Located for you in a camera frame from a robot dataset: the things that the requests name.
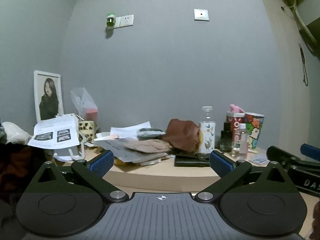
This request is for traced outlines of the beige wooden drawer cabinet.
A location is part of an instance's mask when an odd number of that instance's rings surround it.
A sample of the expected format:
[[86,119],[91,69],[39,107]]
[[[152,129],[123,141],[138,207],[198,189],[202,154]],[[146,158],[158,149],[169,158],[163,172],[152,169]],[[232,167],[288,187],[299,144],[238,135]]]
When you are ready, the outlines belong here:
[[113,166],[104,180],[128,195],[133,192],[190,192],[196,194],[220,177],[210,167],[175,167],[173,159],[149,166]]

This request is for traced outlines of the dark perfume bottle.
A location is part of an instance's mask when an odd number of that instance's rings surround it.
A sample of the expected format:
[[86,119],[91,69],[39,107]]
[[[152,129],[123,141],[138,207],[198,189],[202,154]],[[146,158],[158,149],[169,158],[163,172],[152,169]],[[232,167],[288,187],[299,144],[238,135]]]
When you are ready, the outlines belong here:
[[220,137],[220,150],[222,152],[231,152],[232,151],[232,139],[233,132],[231,131],[231,124],[225,122],[223,124],[223,130],[221,131]]

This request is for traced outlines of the black wallet pouch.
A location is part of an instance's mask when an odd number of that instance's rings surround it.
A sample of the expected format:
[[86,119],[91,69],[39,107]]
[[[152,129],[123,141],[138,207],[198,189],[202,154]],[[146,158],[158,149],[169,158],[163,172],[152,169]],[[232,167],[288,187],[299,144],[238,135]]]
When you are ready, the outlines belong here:
[[209,154],[189,153],[176,154],[174,160],[175,167],[209,167]]

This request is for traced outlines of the white plastic hanger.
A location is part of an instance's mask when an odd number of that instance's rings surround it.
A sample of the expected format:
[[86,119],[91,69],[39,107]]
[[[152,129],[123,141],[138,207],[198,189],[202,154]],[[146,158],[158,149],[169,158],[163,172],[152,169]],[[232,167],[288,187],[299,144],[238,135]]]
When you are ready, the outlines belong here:
[[68,149],[71,161],[85,159],[86,150],[92,150],[93,148],[97,147],[94,141],[96,139],[95,135],[91,136],[90,134],[84,134],[81,131],[79,131],[78,138],[80,144],[78,146],[73,146]]

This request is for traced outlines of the small clear bottle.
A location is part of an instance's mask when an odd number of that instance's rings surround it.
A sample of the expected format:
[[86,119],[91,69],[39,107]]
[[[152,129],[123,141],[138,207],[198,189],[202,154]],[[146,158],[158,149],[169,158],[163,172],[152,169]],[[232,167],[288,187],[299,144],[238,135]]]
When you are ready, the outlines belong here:
[[232,142],[232,155],[245,156],[248,153],[249,134],[246,124],[239,124],[238,128],[234,130],[234,137]]

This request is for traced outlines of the colourful cartoon cup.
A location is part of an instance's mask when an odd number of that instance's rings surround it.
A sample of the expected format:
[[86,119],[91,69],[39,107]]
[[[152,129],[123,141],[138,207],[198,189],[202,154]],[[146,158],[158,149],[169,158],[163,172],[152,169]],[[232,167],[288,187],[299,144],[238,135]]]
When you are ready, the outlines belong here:
[[265,116],[257,113],[245,113],[246,129],[249,134],[249,148],[255,150],[257,148],[261,129],[263,127]]

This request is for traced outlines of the flat grey mailer envelope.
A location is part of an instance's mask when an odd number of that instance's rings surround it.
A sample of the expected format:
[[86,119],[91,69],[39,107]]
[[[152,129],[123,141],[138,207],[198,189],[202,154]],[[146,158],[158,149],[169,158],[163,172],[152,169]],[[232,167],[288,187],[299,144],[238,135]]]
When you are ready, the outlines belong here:
[[129,127],[112,127],[96,134],[93,143],[111,150],[124,163],[152,165],[168,159],[172,146],[162,140],[165,132],[153,128],[149,121]]

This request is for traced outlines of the red supreme cup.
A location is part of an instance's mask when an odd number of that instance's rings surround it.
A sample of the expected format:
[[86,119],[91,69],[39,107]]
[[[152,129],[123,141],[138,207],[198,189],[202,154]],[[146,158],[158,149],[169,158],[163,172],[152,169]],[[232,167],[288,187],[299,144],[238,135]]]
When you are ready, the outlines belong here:
[[234,141],[235,130],[239,128],[240,124],[245,123],[245,113],[232,113],[227,112],[226,122],[230,124],[230,130],[232,131],[232,140]]

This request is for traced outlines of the brown leather bag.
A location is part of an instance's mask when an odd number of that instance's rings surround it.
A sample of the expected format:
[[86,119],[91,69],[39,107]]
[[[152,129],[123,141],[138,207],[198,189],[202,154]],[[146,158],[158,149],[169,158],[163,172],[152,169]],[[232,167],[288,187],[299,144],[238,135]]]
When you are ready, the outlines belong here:
[[173,148],[185,152],[195,152],[199,146],[200,128],[193,121],[171,119],[162,139]]

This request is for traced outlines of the pink plush toy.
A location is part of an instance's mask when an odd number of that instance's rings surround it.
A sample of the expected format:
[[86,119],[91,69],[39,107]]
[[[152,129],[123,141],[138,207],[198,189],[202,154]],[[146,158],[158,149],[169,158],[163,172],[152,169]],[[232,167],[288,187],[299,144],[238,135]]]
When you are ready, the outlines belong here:
[[242,108],[240,108],[239,106],[236,106],[234,104],[230,104],[229,107],[230,107],[231,113],[245,113],[245,111]]

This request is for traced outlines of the beige knit glove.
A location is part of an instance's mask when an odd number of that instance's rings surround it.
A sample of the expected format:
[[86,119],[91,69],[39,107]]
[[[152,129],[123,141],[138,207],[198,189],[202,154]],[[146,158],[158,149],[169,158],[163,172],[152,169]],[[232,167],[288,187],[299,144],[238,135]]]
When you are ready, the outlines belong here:
[[142,153],[167,153],[172,149],[172,146],[168,142],[159,139],[129,141],[124,146],[130,150]]

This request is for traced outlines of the white framed portrait photo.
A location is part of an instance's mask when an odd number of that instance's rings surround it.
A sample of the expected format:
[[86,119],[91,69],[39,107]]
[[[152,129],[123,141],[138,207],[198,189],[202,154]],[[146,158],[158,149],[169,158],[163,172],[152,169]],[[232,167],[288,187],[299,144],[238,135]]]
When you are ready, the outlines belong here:
[[64,114],[60,74],[34,71],[34,102],[37,122]]

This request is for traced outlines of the green plug-in device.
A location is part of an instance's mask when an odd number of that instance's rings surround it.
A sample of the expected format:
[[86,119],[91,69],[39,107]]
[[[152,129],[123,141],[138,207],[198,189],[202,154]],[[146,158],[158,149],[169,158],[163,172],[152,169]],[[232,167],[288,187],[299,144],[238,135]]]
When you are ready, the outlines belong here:
[[106,18],[106,27],[107,28],[113,28],[116,23],[116,16],[114,13],[107,14]]

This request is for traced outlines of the white wall switch plate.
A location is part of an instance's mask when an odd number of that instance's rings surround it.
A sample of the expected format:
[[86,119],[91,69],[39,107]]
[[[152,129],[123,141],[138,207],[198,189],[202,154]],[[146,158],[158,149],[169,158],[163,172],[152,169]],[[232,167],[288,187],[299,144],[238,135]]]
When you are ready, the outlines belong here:
[[206,9],[194,9],[195,21],[209,21],[209,13]]

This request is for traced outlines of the white wall socket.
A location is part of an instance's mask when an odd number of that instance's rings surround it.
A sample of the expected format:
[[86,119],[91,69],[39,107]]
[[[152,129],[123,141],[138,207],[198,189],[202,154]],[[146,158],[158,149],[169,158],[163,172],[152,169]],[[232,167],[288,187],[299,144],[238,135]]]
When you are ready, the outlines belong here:
[[116,17],[116,23],[113,28],[107,28],[107,30],[130,27],[133,26],[134,23],[134,15],[126,15]]

